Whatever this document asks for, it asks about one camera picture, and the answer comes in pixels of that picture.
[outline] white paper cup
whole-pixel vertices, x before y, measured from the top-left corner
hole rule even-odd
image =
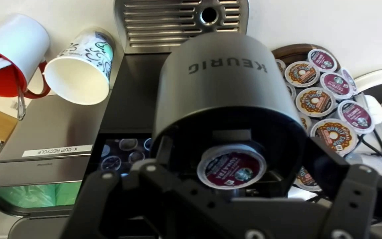
[[[336,71],[338,67],[333,54],[322,49],[313,49],[308,53],[308,60],[312,62],[320,71]]]
[[[309,87],[318,82],[320,71],[308,60],[296,60],[285,67],[285,79],[294,87]]]
[[[45,27],[25,14],[13,14],[0,23],[0,58],[9,66],[0,68],[0,96],[16,96],[19,86],[28,98],[44,96],[49,92],[44,82],[41,92],[28,90],[35,71],[49,49],[49,35]]]
[[[353,127],[341,119],[326,118],[313,124],[310,136],[318,136],[338,155],[349,153],[357,145],[357,134]]]
[[[308,87],[296,96],[298,111],[308,116],[322,118],[336,108],[334,96],[322,87]]]
[[[265,157],[253,147],[236,143],[206,149],[196,172],[208,187],[237,189],[260,180],[267,167]]]
[[[337,107],[337,114],[341,120],[348,122],[358,134],[369,134],[375,128],[367,108],[354,100],[342,100]]]
[[[324,72],[320,82],[338,100],[348,99],[354,94],[350,82],[341,74]]]
[[[110,87],[113,42],[101,31],[88,31],[70,42],[69,49],[48,62],[48,84],[60,96],[77,104],[102,102]]]

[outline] wall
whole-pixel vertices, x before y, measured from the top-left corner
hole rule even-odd
[[[0,21],[17,11],[38,19],[50,34],[48,58],[52,58],[90,26],[107,29],[121,42],[113,5],[114,0],[0,0]],[[248,33],[272,49],[294,42],[322,45],[354,75],[382,68],[382,1],[378,0],[251,0]],[[115,67],[121,49],[118,43]],[[13,114],[12,100],[0,99],[0,107]]]

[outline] k-cup lid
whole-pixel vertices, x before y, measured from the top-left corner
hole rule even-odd
[[[287,88],[289,91],[289,94],[292,95],[292,99],[294,100],[296,99],[296,88],[294,86],[289,84],[289,83],[285,83],[287,84]]]
[[[341,75],[344,75],[345,79],[348,79],[348,82],[350,83],[352,90],[353,90],[353,94],[357,94],[357,92],[358,92],[358,87],[357,87],[357,84],[356,84],[356,82],[354,82],[354,78],[353,78],[353,75],[350,74],[350,71],[349,71],[346,67],[341,67],[340,72],[341,72]]]
[[[111,148],[109,144],[103,144],[102,151],[101,151],[101,156],[107,156],[110,153]]]
[[[308,115],[302,114],[302,112],[298,112],[298,116],[300,116],[300,120],[301,120],[302,126],[309,132],[310,127],[312,127],[312,119]]]
[[[320,71],[308,60],[296,60],[285,67],[285,79],[294,87],[309,87],[318,82]]]
[[[101,169],[119,169],[122,165],[122,157],[110,155],[101,161]]]
[[[332,92],[338,100],[348,99],[353,95],[352,84],[340,74],[325,72],[321,75],[320,80],[322,87]]]
[[[349,153],[357,145],[357,134],[353,127],[341,119],[328,118],[313,124],[310,136],[318,136],[338,155]]]
[[[322,118],[334,110],[336,100],[322,87],[308,87],[297,94],[296,106],[308,116]]]
[[[321,187],[314,181],[312,175],[308,172],[308,169],[304,167],[301,167],[297,172],[294,184],[308,191],[322,191]]]
[[[370,112],[354,100],[342,100],[337,107],[337,114],[358,134],[369,134],[375,127]]]
[[[253,147],[235,143],[206,149],[196,172],[208,187],[236,189],[260,180],[267,167],[267,160]]]
[[[333,54],[322,49],[313,49],[308,53],[308,60],[312,62],[320,71],[336,71],[338,67]]]

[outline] metal grate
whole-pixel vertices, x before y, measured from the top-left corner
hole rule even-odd
[[[245,31],[248,18],[247,0],[125,0],[122,7],[126,53],[170,51],[203,31]]]

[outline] keurig logo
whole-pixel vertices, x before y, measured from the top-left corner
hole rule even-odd
[[[265,72],[268,72],[267,66],[264,63],[260,63],[259,60],[253,60],[249,58],[228,56],[228,58],[212,58],[203,60],[200,63],[192,63],[188,66],[188,74],[194,74],[198,72],[199,70],[206,70],[210,67],[223,67],[223,66],[249,67],[255,70],[264,70]]]

